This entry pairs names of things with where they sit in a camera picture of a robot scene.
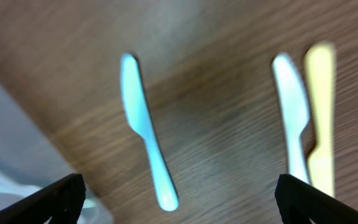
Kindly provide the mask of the light blue plastic knife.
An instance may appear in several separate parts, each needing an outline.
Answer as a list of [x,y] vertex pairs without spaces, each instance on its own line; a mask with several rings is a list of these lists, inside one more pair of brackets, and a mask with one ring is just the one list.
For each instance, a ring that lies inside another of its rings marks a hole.
[[121,57],[120,87],[127,122],[144,140],[157,202],[162,210],[172,212],[179,206],[177,191],[155,134],[139,63],[130,53]]

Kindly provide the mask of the yellow plastic knife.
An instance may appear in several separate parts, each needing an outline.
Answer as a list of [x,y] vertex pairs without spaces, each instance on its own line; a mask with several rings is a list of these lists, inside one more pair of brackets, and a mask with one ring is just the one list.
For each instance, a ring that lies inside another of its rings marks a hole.
[[318,190],[334,197],[334,44],[321,41],[312,45],[305,54],[304,66],[316,138],[315,147],[307,159],[311,183]]

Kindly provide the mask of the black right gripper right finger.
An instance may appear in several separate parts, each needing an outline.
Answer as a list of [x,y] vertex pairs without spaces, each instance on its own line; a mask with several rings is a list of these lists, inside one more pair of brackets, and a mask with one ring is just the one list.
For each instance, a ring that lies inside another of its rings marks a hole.
[[276,203],[284,224],[358,224],[358,211],[290,175],[279,175]]

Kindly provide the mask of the white plastic knife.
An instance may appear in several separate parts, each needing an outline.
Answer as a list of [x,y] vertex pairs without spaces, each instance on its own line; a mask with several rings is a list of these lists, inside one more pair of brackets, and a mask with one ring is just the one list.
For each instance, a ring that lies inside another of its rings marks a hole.
[[278,91],[287,145],[288,172],[309,184],[301,143],[301,135],[310,120],[307,94],[301,75],[286,52],[279,53],[272,62],[272,70]]

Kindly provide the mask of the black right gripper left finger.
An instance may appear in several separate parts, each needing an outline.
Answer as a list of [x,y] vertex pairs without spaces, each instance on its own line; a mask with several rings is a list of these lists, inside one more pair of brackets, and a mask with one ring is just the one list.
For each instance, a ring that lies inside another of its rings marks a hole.
[[76,224],[86,199],[81,174],[70,174],[38,192],[0,210],[0,224]]

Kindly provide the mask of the right clear plastic container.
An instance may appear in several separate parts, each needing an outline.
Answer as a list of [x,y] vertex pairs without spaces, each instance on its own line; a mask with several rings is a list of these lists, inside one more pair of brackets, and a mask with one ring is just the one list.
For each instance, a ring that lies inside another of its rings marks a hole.
[[[54,182],[80,174],[0,84],[0,170],[17,181]],[[77,223],[113,223],[114,217],[85,184],[86,199]]]

